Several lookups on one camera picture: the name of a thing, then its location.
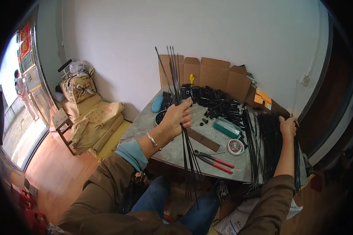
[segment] red banner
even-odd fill
[[[23,42],[30,34],[30,22],[19,32],[19,41]]]
[[[30,51],[30,37],[25,38],[21,43],[21,59]]]
[[[21,59],[31,50],[30,48],[30,22],[19,32]]]

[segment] metal ruler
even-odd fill
[[[197,131],[195,131],[191,128],[187,128],[187,133],[188,133],[189,137],[196,140],[197,142],[204,145],[205,147],[212,149],[216,153],[218,151],[218,148],[220,148],[219,144],[217,144],[213,140],[203,136],[202,134],[198,133]]]

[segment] person's right hand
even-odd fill
[[[159,126],[163,127],[164,130],[169,130],[168,132],[172,134],[171,139],[182,133],[181,124],[184,128],[191,127],[190,105],[192,105],[192,99],[188,97],[180,105],[171,105],[167,109]]]
[[[280,131],[282,134],[282,138],[293,140],[294,136],[296,136],[296,117],[290,117],[287,120],[282,116],[278,117],[280,121]]]

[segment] electrical outlet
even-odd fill
[[[310,77],[308,75],[304,74],[301,79],[301,83],[307,87],[309,82],[310,82]]]

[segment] silver bangle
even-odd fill
[[[153,143],[154,146],[157,146],[157,143],[154,141],[153,137],[151,136],[151,134],[149,134],[149,132],[146,133],[147,136],[149,137],[149,139],[151,140],[151,142]]]

